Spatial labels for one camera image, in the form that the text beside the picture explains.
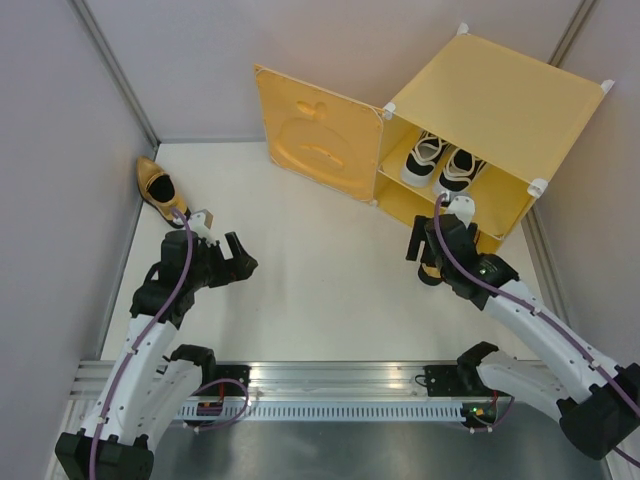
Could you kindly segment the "white black sneaker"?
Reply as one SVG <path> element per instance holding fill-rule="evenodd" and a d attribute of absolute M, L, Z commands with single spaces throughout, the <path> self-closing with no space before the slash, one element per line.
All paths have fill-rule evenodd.
<path fill-rule="evenodd" d="M 401 169 L 401 180 L 412 187 L 426 187 L 448 146 L 446 140 L 422 131 L 407 155 Z"/>
<path fill-rule="evenodd" d="M 467 191 L 487 166 L 478 156 L 453 145 L 446 148 L 441 163 L 442 170 L 433 186 L 436 196 Z"/>

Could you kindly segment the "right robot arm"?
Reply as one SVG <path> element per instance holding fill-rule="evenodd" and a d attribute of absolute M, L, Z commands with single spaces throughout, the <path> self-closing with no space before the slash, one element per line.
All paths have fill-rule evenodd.
<path fill-rule="evenodd" d="M 498 320 L 545 365 L 522 366 L 497 346 L 481 342 L 458 359 L 459 388 L 478 395 L 497 390 L 557 422 L 581 453 L 601 460 L 620 454 L 639 428 L 639 366 L 622 366 L 577 335 L 534 298 L 519 273 L 496 254 L 480 253 L 475 224 L 453 214 L 415 217 L 406 258 L 435 269 L 420 274 L 446 283 L 460 298 Z"/>

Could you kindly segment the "yellow cabinet door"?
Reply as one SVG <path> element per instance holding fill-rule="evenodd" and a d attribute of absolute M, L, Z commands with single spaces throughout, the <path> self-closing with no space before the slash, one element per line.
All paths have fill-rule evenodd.
<path fill-rule="evenodd" d="M 366 103 L 256 64 L 273 163 L 358 201 L 374 197 L 384 120 Z"/>

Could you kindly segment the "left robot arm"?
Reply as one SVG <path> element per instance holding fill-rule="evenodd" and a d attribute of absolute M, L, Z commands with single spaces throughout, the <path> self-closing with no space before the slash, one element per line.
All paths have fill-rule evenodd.
<path fill-rule="evenodd" d="M 78 431 L 62 433 L 55 456 L 70 479 L 148 479 L 157 446 L 191 396 L 219 383 L 212 349 L 182 344 L 167 349 L 195 295 L 247 280 L 258 262 L 237 235 L 220 244 L 190 230 L 167 233 L 160 259 L 135 291 L 124 345 L 103 390 Z"/>

